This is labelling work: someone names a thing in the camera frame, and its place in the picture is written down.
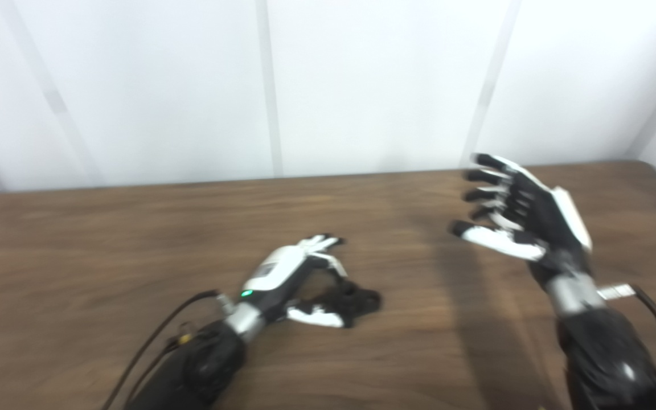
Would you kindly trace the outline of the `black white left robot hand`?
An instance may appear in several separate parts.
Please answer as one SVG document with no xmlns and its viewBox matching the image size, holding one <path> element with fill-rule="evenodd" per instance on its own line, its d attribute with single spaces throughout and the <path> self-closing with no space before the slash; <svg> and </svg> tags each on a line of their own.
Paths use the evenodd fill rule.
<svg viewBox="0 0 656 410">
<path fill-rule="evenodd" d="M 275 249 L 247 280 L 225 323 L 243 342 L 251 342 L 267 325 L 286 318 L 290 302 L 315 270 L 346 278 L 343 265 L 330 254 L 331 247 L 343 242 L 323 233 Z"/>
</svg>

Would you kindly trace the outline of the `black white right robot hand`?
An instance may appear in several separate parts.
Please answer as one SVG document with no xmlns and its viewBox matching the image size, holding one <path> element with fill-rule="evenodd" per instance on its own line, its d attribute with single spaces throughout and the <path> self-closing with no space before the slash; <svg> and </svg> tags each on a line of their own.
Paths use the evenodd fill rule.
<svg viewBox="0 0 656 410">
<path fill-rule="evenodd" d="M 473 157 L 464 179 L 481 185 L 464 194 L 477 202 L 469 220 L 449 231 L 524 260 L 558 317 L 606 309 L 590 266 L 593 242 L 568 190 L 549 187 L 523 166 L 489 154 Z"/>
</svg>

